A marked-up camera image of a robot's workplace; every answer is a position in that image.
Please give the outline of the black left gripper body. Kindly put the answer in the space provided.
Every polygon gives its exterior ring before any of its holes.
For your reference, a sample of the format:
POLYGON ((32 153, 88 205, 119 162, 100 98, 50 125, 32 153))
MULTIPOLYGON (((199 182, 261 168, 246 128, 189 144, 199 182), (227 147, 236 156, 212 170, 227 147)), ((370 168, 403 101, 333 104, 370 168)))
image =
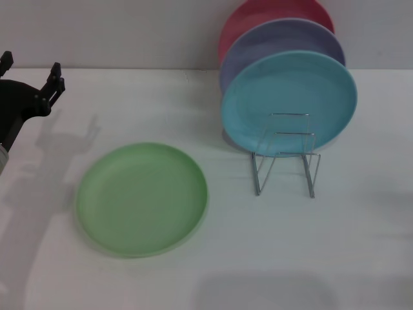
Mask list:
POLYGON ((39 116, 38 89, 22 82, 1 80, 1 145, 11 149, 23 124, 39 116))

